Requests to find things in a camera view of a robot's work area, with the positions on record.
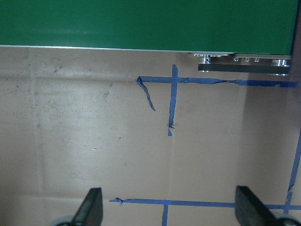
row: green board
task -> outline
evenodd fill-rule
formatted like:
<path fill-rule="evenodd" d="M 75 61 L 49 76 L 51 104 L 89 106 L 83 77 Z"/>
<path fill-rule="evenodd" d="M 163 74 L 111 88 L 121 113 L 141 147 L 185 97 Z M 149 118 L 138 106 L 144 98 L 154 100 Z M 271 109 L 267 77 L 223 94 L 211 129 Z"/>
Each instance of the green board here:
<path fill-rule="evenodd" d="M 289 55 L 298 0 L 0 0 L 0 45 Z"/>

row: metal edge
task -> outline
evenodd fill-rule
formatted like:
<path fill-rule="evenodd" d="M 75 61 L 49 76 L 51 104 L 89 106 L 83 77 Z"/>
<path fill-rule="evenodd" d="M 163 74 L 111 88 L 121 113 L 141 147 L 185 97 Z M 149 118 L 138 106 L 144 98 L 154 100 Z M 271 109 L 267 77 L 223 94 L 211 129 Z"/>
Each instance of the metal edge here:
<path fill-rule="evenodd" d="M 296 25 L 292 46 L 290 75 L 294 79 L 301 78 L 301 0 L 298 5 Z"/>

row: silver bolt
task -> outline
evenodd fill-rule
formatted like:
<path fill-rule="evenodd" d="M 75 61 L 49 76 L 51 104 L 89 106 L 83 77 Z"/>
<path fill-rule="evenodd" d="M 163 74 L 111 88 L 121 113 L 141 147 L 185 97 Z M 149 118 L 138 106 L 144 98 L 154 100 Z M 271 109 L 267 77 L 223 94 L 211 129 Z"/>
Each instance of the silver bolt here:
<path fill-rule="evenodd" d="M 278 67 L 289 67 L 287 60 L 273 60 L 272 66 L 278 66 Z"/>
<path fill-rule="evenodd" d="M 211 63 L 211 57 L 208 57 L 208 56 L 204 56 L 204 57 L 201 57 L 201 64 L 210 64 Z"/>

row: blue tape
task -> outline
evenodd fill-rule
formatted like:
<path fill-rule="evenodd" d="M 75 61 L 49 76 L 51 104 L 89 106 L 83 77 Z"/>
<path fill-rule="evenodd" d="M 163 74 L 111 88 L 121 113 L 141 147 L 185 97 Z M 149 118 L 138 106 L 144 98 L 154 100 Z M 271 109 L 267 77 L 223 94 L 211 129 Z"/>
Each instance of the blue tape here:
<path fill-rule="evenodd" d="M 301 210 L 301 206 L 300 205 L 291 205 L 290 210 Z"/>
<path fill-rule="evenodd" d="M 145 91 L 147 99 L 149 101 L 149 104 L 150 104 L 150 107 L 152 108 L 152 110 L 156 111 L 156 109 L 154 108 L 154 105 L 152 104 L 150 94 L 149 94 L 146 86 L 143 84 L 143 81 L 142 81 L 141 77 L 138 77 L 136 82 Z"/>
<path fill-rule="evenodd" d="M 293 161 L 293 168 L 292 168 L 290 183 L 289 183 L 288 190 L 287 190 L 287 197 L 286 197 L 285 208 L 284 208 L 284 213 L 286 213 L 286 214 L 288 213 L 288 211 L 290 209 L 292 196 L 293 196 L 293 186 L 295 185 L 295 182 L 296 182 L 300 158 L 301 158 L 301 131 L 299 134 L 299 140 L 298 140 L 298 144 L 297 144 L 295 159 Z"/>
<path fill-rule="evenodd" d="M 177 101 L 177 89 L 178 89 L 178 68 L 173 65 L 172 77 L 171 77 L 171 93 L 170 93 L 170 103 L 169 103 L 169 120 L 168 120 L 168 136 L 171 137 L 171 128 L 174 125 L 174 111 L 175 103 Z"/>
<path fill-rule="evenodd" d="M 155 111 L 155 108 L 151 102 L 150 95 L 147 91 L 144 82 L 155 83 L 173 83 L 173 78 L 170 77 L 152 77 L 152 76 L 139 76 L 137 79 L 138 85 L 145 91 L 147 99 L 150 103 L 150 107 Z M 178 78 L 177 83 L 198 83 L 205 85 L 213 85 L 218 83 L 233 83 L 240 86 L 262 86 L 262 87 L 282 87 L 282 88 L 297 88 L 298 82 L 294 81 L 260 81 L 260 80 L 221 80 L 221 79 L 209 79 L 209 78 Z"/>
<path fill-rule="evenodd" d="M 168 219 L 168 205 L 164 205 L 163 215 L 162 215 L 162 226 L 167 226 Z"/>
<path fill-rule="evenodd" d="M 116 198 L 110 200 L 110 202 L 120 202 L 122 203 L 138 203 L 138 204 L 155 204 L 155 205 L 174 205 L 174 206 L 203 206 L 203 207 L 225 207 L 234 208 L 235 204 L 232 202 L 197 202 L 197 201 L 176 201 L 176 200 L 161 200 L 161 199 L 125 199 Z M 283 209 L 284 205 L 265 205 L 270 210 Z M 301 206 L 291 206 L 296 210 L 301 209 Z"/>

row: black plastic part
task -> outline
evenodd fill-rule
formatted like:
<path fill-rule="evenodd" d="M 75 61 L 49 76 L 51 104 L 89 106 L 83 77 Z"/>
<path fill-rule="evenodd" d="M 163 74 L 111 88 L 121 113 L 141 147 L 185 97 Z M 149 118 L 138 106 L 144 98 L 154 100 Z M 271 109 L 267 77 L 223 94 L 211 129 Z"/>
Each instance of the black plastic part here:
<path fill-rule="evenodd" d="M 277 219 L 247 186 L 237 186 L 235 216 L 241 226 L 301 226 L 290 218 Z"/>
<path fill-rule="evenodd" d="M 288 74 L 289 67 L 257 65 L 198 64 L 199 71 Z"/>
<path fill-rule="evenodd" d="M 75 214 L 70 226 L 100 226 L 102 220 L 102 189 L 91 188 Z"/>

